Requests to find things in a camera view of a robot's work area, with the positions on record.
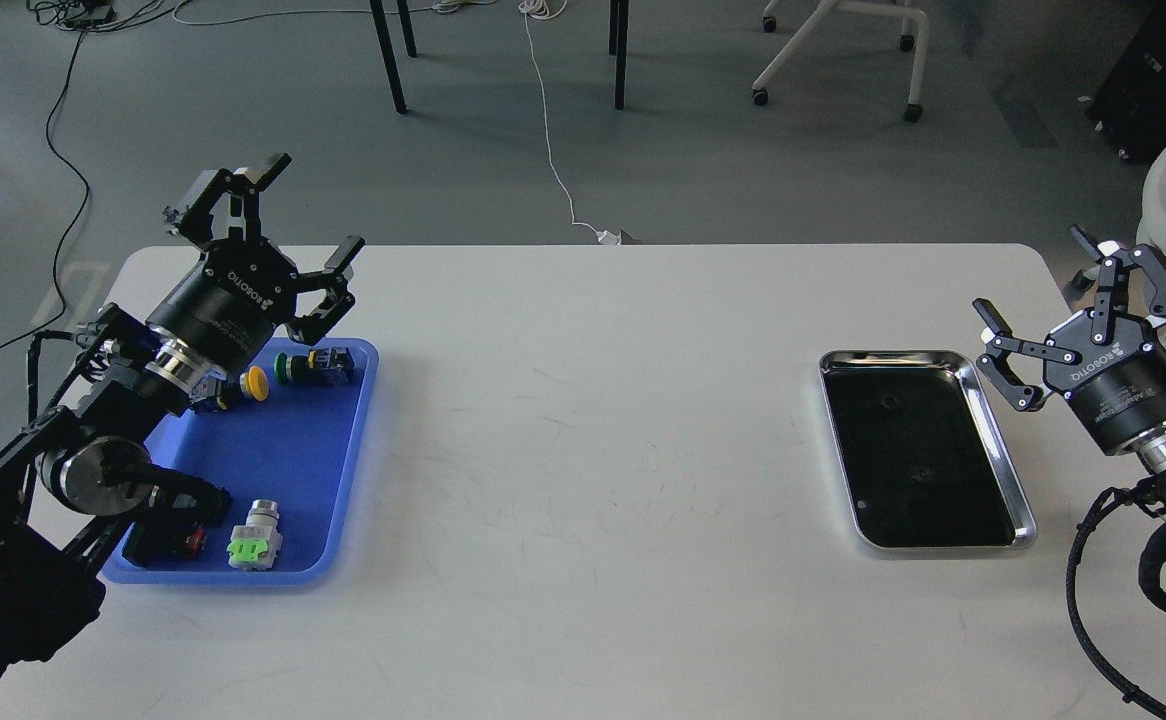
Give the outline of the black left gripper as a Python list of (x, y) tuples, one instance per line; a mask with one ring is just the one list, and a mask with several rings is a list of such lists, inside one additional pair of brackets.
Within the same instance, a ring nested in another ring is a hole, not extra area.
[[(292, 341), (314, 347), (351, 310), (350, 265), (365, 246), (363, 237), (347, 236), (323, 270), (305, 273), (264, 240), (260, 195), (289, 165), (292, 156), (281, 152), (258, 168), (205, 170), (164, 209), (168, 233), (209, 250), (148, 316), (154, 333), (184, 342), (218, 368), (243, 369), (278, 326), (285, 323)], [(217, 235), (213, 210), (223, 197), (229, 219)], [(312, 312), (294, 315), (296, 296), (315, 291), (324, 296)]]

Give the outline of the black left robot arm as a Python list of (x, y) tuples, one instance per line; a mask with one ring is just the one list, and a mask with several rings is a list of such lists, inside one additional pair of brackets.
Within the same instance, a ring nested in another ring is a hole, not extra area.
[(226, 489), (155, 464), (147, 439), (159, 422), (184, 414), (204, 379), (243, 379), (278, 328), (312, 347), (354, 306), (349, 268), (361, 237), (301, 272), (260, 231), (260, 195), (290, 161), (204, 172), (164, 210), (199, 258), (148, 319), (104, 305), (77, 331), (33, 334), (30, 394), (45, 338), (79, 350), (62, 386), (90, 386), (72, 407), (58, 396), (33, 407), (0, 450), (0, 679), (13, 664), (52, 659), (99, 618), (99, 571), (127, 530), (211, 524), (227, 512)]

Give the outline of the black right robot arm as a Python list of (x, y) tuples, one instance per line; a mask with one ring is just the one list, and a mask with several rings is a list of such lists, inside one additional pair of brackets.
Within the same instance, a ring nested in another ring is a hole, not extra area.
[(986, 299), (972, 301), (984, 322), (985, 351), (979, 372), (1019, 413), (1035, 413), (1051, 397), (1062, 397), (1083, 429), (1108, 456), (1132, 454), (1146, 470), (1130, 488), (1100, 492), (1080, 520), (1066, 565), (1066, 607), (1073, 632), (1100, 674), (1124, 702), (1158, 719), (1166, 705), (1100, 652), (1080, 616), (1076, 576), (1087, 543), (1100, 524), (1122, 506), (1136, 506), (1158, 520), (1142, 548), (1137, 583), (1166, 615), (1166, 258), (1150, 243), (1096, 240), (1072, 225), (1098, 268), (1093, 305), (1032, 342), (1017, 338), (1007, 320)]

